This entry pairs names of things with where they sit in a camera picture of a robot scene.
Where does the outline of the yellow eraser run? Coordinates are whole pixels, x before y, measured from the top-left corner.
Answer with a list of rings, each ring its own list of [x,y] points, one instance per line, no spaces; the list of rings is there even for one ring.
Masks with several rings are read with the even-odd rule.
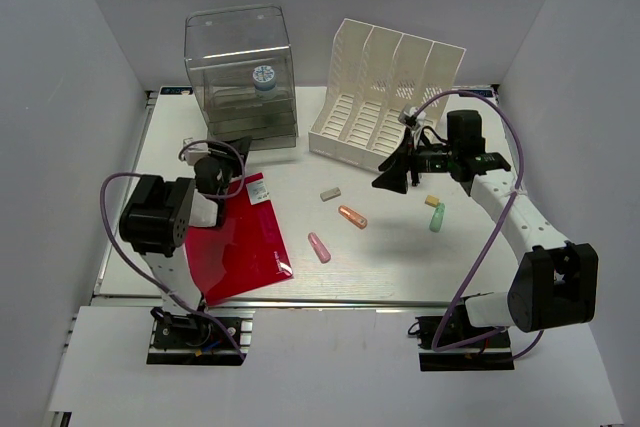
[[[436,207],[439,204],[439,199],[435,196],[428,195],[425,199],[425,204],[431,207]]]

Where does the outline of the green stapler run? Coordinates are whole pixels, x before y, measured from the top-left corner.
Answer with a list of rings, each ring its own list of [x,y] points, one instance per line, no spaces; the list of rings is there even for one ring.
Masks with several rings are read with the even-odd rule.
[[[441,231],[445,210],[446,210],[446,206],[444,203],[439,203],[434,208],[433,215],[429,223],[429,230],[431,232],[438,233]]]

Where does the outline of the clear plastic drawer cabinet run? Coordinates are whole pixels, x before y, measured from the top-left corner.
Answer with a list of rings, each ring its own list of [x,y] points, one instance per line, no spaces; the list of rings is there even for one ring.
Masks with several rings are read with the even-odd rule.
[[[251,149],[293,148],[298,138],[291,44],[272,4],[199,11],[185,21],[184,63],[212,140],[252,136]],[[276,94],[256,96],[253,69],[270,65]]]

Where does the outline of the pink stapler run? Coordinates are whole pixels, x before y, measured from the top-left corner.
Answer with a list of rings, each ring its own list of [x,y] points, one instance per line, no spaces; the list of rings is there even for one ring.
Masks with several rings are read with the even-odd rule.
[[[329,250],[315,232],[310,232],[308,234],[308,241],[321,263],[328,263],[331,260],[331,254]]]

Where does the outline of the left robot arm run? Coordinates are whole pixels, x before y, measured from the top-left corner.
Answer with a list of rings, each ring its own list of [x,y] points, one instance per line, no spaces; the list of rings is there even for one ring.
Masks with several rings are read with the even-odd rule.
[[[143,271],[138,274],[162,293],[163,309],[156,317],[181,316],[176,331],[191,346],[209,339],[212,324],[199,310],[203,294],[189,268],[185,247],[188,230],[223,225],[226,201],[244,187],[251,144],[250,136],[229,143],[188,142],[179,152],[183,161],[189,148],[206,146],[193,165],[195,176],[166,181],[159,175],[141,174],[119,219],[120,238],[151,271],[149,275]]]

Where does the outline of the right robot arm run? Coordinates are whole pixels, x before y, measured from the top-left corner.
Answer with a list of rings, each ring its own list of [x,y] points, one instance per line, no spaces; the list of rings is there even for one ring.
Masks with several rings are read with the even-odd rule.
[[[508,161],[487,151],[477,111],[449,112],[442,143],[427,139],[419,116],[415,107],[400,113],[404,136],[379,165],[373,187],[405,194],[423,173],[449,174],[496,223],[518,262],[507,292],[465,300],[465,312],[451,321],[453,337],[472,346],[486,336],[488,328],[535,332],[590,322],[597,290],[594,248],[571,242],[518,191],[517,174]]]

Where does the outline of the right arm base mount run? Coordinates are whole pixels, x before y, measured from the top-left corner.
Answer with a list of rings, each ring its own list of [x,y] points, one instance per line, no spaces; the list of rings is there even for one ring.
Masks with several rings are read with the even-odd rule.
[[[511,340],[506,331],[462,347],[435,352],[432,341],[441,318],[419,316],[407,336],[417,341],[421,372],[484,372],[514,369]]]

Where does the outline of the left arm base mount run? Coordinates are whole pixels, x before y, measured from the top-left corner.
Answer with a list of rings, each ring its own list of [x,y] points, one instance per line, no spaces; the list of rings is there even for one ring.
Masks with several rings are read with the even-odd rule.
[[[252,320],[219,317],[220,325],[200,316],[173,315],[161,307],[151,309],[154,319],[147,365],[241,366],[244,360],[232,345],[248,353]]]

